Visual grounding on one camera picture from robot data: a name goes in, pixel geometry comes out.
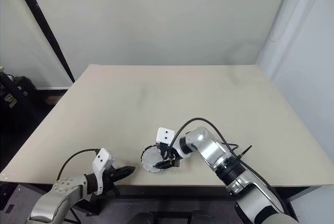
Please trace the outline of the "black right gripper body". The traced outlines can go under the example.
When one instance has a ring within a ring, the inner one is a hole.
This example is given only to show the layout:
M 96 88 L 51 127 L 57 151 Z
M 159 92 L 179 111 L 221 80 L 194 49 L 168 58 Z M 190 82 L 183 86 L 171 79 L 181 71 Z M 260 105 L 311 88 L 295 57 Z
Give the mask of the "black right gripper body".
M 160 148 L 160 154 L 162 157 L 162 161 L 174 161 L 174 167 L 179 167 L 180 166 L 180 159 L 181 156 L 177 153 L 177 151 L 169 147 L 168 144 L 160 143 L 159 144 Z

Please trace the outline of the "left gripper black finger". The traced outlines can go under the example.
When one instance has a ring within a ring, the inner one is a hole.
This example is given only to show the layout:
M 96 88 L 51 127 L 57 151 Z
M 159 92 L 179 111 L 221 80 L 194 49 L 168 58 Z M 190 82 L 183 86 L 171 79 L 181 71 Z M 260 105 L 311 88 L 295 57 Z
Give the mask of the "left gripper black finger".
M 114 175 L 115 183 L 130 183 L 132 180 L 132 173 L 117 173 Z
M 134 166 L 123 166 L 116 169 L 116 175 L 131 175 L 135 171 Z

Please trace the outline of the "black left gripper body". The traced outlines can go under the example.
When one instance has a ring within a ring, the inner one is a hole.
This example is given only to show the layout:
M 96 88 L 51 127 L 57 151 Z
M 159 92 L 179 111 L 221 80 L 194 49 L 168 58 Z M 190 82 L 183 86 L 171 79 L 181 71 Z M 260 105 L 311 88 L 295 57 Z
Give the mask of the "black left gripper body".
M 113 192 L 115 196 L 119 196 L 120 192 L 115 185 L 115 182 L 119 180 L 119 174 L 116 168 L 111 166 L 106 169 L 102 175 L 103 190 L 102 195 L 106 195 L 108 192 Z

